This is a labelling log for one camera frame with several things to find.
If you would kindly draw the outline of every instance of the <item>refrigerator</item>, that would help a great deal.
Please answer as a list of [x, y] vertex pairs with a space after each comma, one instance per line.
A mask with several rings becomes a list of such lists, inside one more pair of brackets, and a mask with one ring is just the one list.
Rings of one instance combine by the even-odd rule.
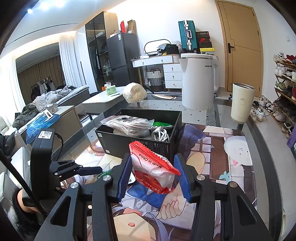
[[138, 69], [133, 68], [131, 59], [140, 56], [136, 34], [120, 33], [107, 39], [110, 65], [115, 85], [126, 86], [140, 83]]

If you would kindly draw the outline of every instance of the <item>blue plastic bag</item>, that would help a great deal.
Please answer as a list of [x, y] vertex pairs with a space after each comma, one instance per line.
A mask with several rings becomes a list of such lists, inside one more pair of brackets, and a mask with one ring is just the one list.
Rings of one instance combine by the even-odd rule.
[[58, 114], [53, 114], [53, 117], [51, 117], [50, 119], [48, 119], [48, 117], [45, 114], [43, 114], [40, 115], [36, 120], [32, 121], [32, 123], [28, 124], [26, 136], [27, 144], [30, 144], [33, 140], [35, 140], [36, 136], [42, 128], [50, 127], [59, 118], [60, 115]]

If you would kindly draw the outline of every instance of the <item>cotton roll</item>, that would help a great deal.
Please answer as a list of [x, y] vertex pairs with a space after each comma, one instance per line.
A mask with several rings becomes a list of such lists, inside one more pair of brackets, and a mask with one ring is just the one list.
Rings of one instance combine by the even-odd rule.
[[128, 103], [137, 103], [145, 99], [147, 93], [141, 85], [130, 83], [124, 88], [122, 95]]

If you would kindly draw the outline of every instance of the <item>wooden door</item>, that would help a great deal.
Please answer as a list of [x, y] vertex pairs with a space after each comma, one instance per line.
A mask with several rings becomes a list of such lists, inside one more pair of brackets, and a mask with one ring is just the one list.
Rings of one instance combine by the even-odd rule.
[[224, 43], [228, 62], [226, 89], [232, 91], [233, 83], [243, 83], [253, 86], [256, 89], [255, 96], [259, 96], [263, 77], [263, 55], [253, 8], [226, 1], [217, 2], [223, 21], [222, 30], [225, 31]]

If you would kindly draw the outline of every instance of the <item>screw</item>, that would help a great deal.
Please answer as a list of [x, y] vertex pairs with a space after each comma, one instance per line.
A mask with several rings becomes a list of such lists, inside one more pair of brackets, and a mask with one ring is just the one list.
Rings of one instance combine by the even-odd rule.
[[103, 176], [103, 180], [104, 181], [109, 181], [110, 179], [111, 179], [111, 176], [110, 175]]
[[205, 176], [204, 175], [197, 175], [197, 180], [199, 181], [203, 181], [205, 179]]
[[237, 187], [237, 183], [236, 183], [236, 182], [230, 182], [229, 185], [230, 185], [232, 188], [236, 188], [236, 187]]
[[76, 188], [76, 187], [78, 187], [78, 183], [77, 182], [71, 183], [70, 187], [71, 188]]

